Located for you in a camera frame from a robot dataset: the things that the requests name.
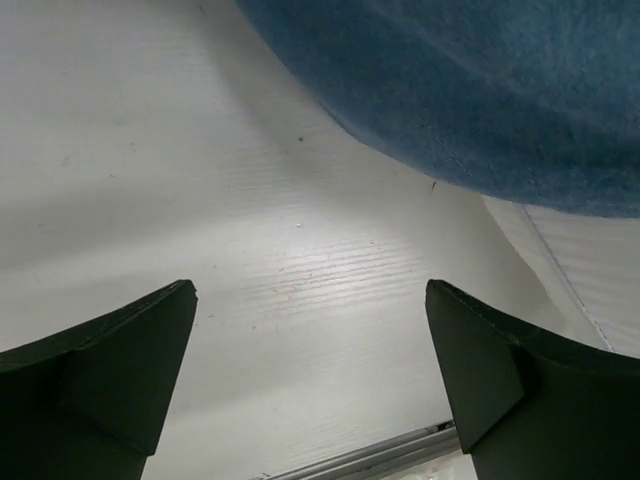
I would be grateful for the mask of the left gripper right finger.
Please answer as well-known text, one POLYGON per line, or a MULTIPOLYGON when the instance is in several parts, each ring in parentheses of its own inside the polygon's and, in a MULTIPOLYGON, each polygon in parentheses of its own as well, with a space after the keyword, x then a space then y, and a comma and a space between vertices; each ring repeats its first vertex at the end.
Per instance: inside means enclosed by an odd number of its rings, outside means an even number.
POLYGON ((461 448, 480 479, 636 479, 639 361, 431 280, 426 313, 461 448))

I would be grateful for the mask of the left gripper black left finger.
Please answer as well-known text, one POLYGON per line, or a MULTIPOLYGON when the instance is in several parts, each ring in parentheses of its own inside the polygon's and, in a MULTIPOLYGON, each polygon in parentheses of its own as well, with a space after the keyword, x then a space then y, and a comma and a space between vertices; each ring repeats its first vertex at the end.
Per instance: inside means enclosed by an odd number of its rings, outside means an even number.
POLYGON ((192 331, 179 280, 1 354, 4 479, 139 479, 157 450, 192 331))

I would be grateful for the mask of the white pillow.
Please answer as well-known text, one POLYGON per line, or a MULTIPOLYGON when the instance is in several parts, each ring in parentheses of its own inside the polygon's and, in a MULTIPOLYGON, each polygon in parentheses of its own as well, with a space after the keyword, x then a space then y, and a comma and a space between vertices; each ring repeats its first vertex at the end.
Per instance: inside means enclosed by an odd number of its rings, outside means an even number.
POLYGON ((557 212, 485 196, 508 241, 561 313, 543 326, 639 356, 639 221, 557 212))

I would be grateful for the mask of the blue pillowcase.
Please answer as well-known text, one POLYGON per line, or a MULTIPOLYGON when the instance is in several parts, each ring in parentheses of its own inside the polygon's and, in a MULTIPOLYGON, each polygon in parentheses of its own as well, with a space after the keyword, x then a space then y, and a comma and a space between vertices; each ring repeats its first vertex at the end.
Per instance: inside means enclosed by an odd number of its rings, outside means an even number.
POLYGON ((635 1, 242 1, 349 134, 431 177, 639 214, 635 1))

